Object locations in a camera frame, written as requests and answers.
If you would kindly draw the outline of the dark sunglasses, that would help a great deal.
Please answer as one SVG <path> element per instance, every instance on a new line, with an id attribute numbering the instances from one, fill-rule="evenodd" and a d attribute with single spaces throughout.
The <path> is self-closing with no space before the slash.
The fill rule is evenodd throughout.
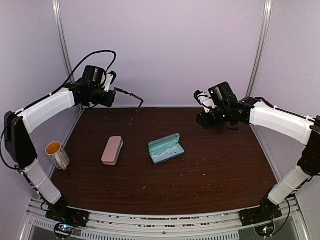
<path id="1" fill-rule="evenodd" d="M 121 126 L 121 128 L 130 127 L 145 101 L 142 97 L 119 87 L 114 87 L 113 91 L 116 92 L 116 108 L 135 109 L 135 112 L 133 113 L 133 116 L 130 118 L 130 120 Z"/>

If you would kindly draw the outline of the pink glasses case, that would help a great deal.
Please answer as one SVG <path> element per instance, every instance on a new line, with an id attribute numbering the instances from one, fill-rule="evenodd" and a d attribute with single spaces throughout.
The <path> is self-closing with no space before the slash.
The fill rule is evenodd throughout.
<path id="1" fill-rule="evenodd" d="M 111 136 L 108 139 L 101 157 L 104 165 L 115 166 L 117 164 L 123 143 L 121 136 Z"/>

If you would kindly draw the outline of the grey-blue glasses case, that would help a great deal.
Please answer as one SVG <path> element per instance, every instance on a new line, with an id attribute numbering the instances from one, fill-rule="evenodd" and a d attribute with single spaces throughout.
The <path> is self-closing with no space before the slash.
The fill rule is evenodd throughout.
<path id="1" fill-rule="evenodd" d="M 175 133 L 148 143 L 148 152 L 155 165 L 182 156 L 185 150 L 180 144 L 181 135 Z"/>

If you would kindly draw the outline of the light blue cloth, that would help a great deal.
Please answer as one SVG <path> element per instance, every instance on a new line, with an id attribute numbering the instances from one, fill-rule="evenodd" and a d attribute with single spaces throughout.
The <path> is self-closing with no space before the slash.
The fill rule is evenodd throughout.
<path id="1" fill-rule="evenodd" d="M 179 157 L 185 153 L 185 150 L 181 147 L 170 147 L 166 149 L 161 149 L 155 153 L 152 153 L 151 159 L 155 165 L 166 162 L 168 160 Z"/>

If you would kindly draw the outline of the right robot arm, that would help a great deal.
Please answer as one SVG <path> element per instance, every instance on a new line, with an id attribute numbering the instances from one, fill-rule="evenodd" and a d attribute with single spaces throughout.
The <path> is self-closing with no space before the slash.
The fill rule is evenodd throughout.
<path id="1" fill-rule="evenodd" d="M 207 92 L 197 90 L 193 97 L 204 110 L 196 121 L 205 130 L 228 123 L 263 127 L 288 136 L 305 148 L 301 158 L 289 173 L 263 198 L 256 210 L 259 220 L 268 220 L 289 195 L 312 177 L 320 174 L 320 118 L 303 116 L 272 105 L 263 97 L 237 99 L 228 82 L 220 83 Z"/>

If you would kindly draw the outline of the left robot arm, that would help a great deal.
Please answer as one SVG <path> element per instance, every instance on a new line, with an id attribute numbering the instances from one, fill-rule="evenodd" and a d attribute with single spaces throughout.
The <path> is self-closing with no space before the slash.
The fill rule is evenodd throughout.
<path id="1" fill-rule="evenodd" d="M 41 167 L 31 134 L 46 121 L 74 106 L 93 104 L 111 107 L 116 92 L 110 87 L 116 77 L 114 71 L 87 65 L 77 82 L 67 82 L 36 103 L 16 112 L 9 111 L 4 116 L 4 146 L 16 163 L 14 169 L 45 199 L 53 215 L 61 222 L 69 221 L 72 211 L 67 199 Z"/>

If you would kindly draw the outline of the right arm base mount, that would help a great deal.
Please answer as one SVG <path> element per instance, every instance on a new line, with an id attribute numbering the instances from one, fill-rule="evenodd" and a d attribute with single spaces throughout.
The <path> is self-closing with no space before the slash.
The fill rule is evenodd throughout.
<path id="1" fill-rule="evenodd" d="M 253 225 L 255 233 L 262 238 L 271 237 L 276 230 L 274 220 L 282 217 L 280 210 L 262 211 L 261 207 L 247 208 L 239 212 L 243 227 Z"/>

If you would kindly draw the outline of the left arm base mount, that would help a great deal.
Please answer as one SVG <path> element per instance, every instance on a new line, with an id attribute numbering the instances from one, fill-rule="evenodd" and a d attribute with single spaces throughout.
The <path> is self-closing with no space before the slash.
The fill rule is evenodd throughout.
<path id="1" fill-rule="evenodd" d="M 69 208 L 65 215 L 55 213 L 53 210 L 48 210 L 45 217 L 56 221 L 53 227 L 53 233 L 60 239 L 69 238 L 76 228 L 87 226 L 90 213 L 84 210 Z"/>

